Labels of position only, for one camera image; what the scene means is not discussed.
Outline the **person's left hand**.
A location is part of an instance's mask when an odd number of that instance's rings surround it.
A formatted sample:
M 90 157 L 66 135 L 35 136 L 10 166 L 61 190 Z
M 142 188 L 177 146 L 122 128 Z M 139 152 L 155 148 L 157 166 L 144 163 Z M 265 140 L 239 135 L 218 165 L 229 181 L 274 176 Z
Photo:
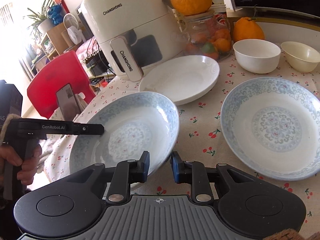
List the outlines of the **person's left hand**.
M 21 167 L 20 172 L 17 174 L 17 179 L 23 185 L 31 185 L 37 172 L 37 165 L 41 154 L 42 148 L 40 145 L 37 145 L 33 151 L 33 156 L 23 161 L 10 145 L 1 145 L 1 186 L 4 181 L 3 165 L 5 161 L 13 166 Z

